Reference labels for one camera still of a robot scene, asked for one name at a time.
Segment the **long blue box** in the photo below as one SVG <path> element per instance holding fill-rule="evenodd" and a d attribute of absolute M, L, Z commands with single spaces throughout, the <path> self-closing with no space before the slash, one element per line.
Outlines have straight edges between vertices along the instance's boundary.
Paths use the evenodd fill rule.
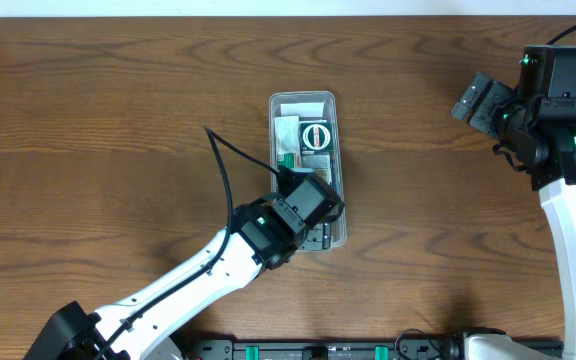
<path fill-rule="evenodd" d="M 301 156 L 301 165 L 303 168 L 313 170 L 331 187 L 336 186 L 338 166 L 333 153 L 303 154 Z"/>

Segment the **white and green box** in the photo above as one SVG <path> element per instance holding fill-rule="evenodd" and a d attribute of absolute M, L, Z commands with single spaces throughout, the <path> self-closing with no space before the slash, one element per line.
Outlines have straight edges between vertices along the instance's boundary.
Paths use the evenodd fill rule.
<path fill-rule="evenodd" d="M 276 117 L 274 119 L 274 129 L 278 164 L 287 168 L 300 168 L 299 117 Z"/>

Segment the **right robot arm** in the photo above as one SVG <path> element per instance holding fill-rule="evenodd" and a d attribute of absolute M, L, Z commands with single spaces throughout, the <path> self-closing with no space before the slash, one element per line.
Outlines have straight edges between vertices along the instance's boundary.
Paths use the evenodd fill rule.
<path fill-rule="evenodd" d="M 493 153 L 529 175 L 554 240 L 564 305 L 562 356 L 576 359 L 576 78 L 560 93 L 526 95 L 477 73 L 451 114 L 494 139 Z"/>

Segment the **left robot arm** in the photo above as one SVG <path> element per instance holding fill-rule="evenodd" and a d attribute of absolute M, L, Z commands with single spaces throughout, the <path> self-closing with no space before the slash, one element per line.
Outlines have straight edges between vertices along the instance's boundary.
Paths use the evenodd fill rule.
<path fill-rule="evenodd" d="M 197 254 L 152 284 L 87 314 L 73 301 L 55 312 L 28 359 L 145 359 L 181 326 L 266 270 L 288 262 L 307 231 L 336 220 L 342 204 L 306 209 L 258 199 Z"/>

